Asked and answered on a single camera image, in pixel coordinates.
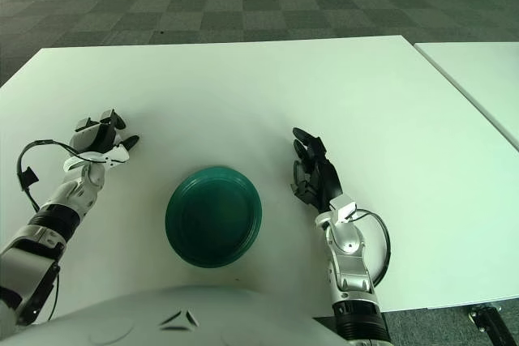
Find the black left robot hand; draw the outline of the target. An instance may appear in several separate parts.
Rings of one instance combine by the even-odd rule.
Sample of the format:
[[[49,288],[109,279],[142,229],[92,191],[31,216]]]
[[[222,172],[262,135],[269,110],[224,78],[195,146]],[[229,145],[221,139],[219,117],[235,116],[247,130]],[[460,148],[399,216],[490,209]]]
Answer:
[[[102,164],[106,169],[126,163],[130,158],[129,151],[140,140],[138,135],[124,139],[122,131],[126,128],[126,123],[114,109],[106,110],[98,120],[82,119],[69,143],[73,157],[81,162]]]

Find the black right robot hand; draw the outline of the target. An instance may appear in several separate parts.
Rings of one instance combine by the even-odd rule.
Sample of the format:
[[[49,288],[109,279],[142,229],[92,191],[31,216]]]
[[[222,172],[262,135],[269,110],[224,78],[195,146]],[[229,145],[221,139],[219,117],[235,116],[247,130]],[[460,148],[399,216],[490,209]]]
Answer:
[[[297,159],[293,165],[291,184],[294,195],[319,213],[329,210],[330,202],[343,194],[334,165],[326,157],[327,150],[320,137],[294,127],[294,150]]]

